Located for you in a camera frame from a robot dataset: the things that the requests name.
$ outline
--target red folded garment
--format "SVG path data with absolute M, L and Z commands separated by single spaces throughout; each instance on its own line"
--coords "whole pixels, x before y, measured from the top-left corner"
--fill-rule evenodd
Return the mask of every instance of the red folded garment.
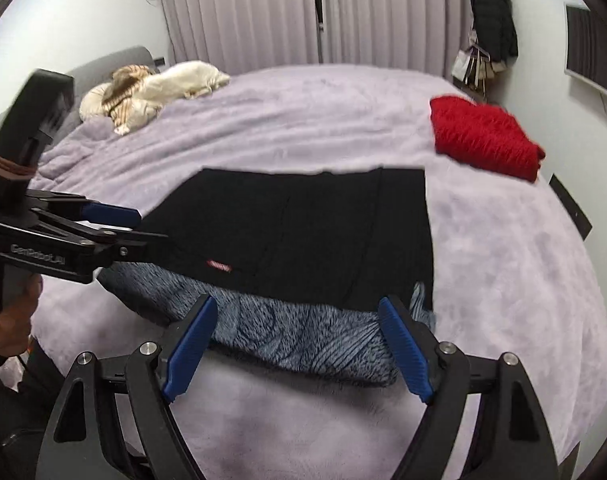
M 537 180 L 545 151 L 512 115 L 457 96 L 435 97 L 430 106 L 437 153 L 480 170 Z

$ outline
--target curtain fold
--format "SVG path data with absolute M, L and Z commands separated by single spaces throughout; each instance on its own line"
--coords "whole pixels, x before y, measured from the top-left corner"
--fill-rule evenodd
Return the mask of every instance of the curtain fold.
M 469 0 L 325 0 L 325 61 L 447 75 L 472 28 Z
M 176 62 L 232 75 L 318 63 L 314 0 L 161 0 Z

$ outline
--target red label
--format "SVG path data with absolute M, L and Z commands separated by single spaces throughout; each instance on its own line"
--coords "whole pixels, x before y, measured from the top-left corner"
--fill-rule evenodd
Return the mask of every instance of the red label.
M 215 262 L 214 260 L 208 260 L 206 263 L 217 270 L 222 270 L 223 272 L 232 272 L 232 267 L 229 265 L 220 264 L 219 262 Z

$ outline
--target blue rubber pad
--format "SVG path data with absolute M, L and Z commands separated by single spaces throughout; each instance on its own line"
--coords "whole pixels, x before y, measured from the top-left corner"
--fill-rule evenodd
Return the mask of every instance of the blue rubber pad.
M 208 298 L 168 360 L 168 381 L 162 390 L 168 402 L 174 402 L 179 395 L 186 393 L 217 326 L 217 319 L 217 302 Z
M 130 229 L 138 227 L 141 223 L 141 215 L 136 209 L 99 203 L 89 203 L 83 206 L 81 219 L 93 224 L 129 227 Z
M 379 325 L 408 390 L 427 404 L 434 395 L 427 360 L 388 298 L 379 301 Z

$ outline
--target wall-mounted tv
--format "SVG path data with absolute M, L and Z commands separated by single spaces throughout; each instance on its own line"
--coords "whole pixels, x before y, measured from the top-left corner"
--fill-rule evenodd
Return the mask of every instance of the wall-mounted tv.
M 607 25 L 585 7 L 566 6 L 568 60 L 566 73 L 607 95 Z

